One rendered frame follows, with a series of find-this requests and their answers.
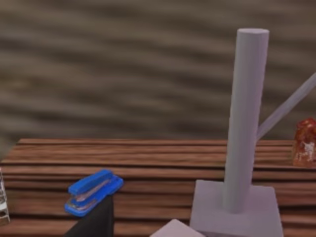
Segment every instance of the gray base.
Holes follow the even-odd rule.
[[[190,227],[208,237],[283,237],[274,188],[251,186],[245,211],[222,208],[223,182],[197,180]]]

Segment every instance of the diagonal rod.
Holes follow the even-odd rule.
[[[283,104],[281,104],[258,128],[257,141],[267,134],[316,86],[316,73],[303,83]]]

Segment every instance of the stapler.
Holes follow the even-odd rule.
[[[83,217],[106,196],[114,194],[123,185],[123,179],[110,170],[87,176],[68,187],[71,198],[65,204],[65,211]]]

